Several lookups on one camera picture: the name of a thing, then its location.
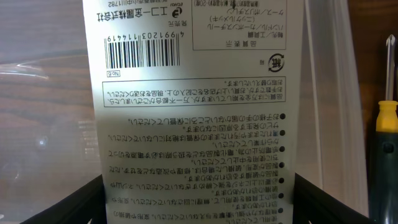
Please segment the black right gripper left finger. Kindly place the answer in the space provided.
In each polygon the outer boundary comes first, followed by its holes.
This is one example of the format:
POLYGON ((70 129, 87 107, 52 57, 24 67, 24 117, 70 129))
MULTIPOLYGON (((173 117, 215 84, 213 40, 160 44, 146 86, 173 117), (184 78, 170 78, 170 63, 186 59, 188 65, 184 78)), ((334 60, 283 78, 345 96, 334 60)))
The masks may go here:
POLYGON ((102 175, 21 224, 107 224, 102 175))

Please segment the white blue tool box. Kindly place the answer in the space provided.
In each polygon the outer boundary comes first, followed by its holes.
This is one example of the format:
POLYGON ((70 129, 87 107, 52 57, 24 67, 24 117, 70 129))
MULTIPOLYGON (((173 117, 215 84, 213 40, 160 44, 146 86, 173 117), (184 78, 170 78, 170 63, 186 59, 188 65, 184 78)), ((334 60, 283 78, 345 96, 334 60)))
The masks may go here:
POLYGON ((304 6, 83 1, 108 223, 292 223, 304 6))

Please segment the clear plastic container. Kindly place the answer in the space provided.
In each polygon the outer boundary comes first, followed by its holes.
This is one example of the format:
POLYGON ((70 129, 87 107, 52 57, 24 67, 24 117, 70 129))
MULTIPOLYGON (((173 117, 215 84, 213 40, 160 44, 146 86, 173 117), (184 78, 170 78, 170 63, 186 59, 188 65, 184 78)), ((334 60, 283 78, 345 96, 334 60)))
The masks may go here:
MULTIPOLYGON (((297 172, 367 212, 348 4, 304 19, 297 172)), ((81 1, 1 2, 1 222, 22 223, 100 175, 81 1)))

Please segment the yellow black screwdriver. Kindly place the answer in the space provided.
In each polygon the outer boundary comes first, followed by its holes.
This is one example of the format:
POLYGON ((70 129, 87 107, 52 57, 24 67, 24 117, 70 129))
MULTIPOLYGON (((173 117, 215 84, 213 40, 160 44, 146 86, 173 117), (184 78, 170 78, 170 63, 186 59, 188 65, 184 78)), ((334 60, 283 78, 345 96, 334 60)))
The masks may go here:
POLYGON ((378 103, 374 147, 369 157, 369 217, 376 223, 397 223, 397 101, 394 100, 395 46, 386 40, 385 98, 378 103))

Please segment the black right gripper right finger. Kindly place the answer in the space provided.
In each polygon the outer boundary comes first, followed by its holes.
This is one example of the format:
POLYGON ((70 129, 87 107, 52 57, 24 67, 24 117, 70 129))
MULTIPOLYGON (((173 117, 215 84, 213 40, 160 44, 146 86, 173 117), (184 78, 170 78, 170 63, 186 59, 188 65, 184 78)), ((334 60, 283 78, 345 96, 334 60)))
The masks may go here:
POLYGON ((292 223, 373 224, 373 221, 295 174, 292 223))

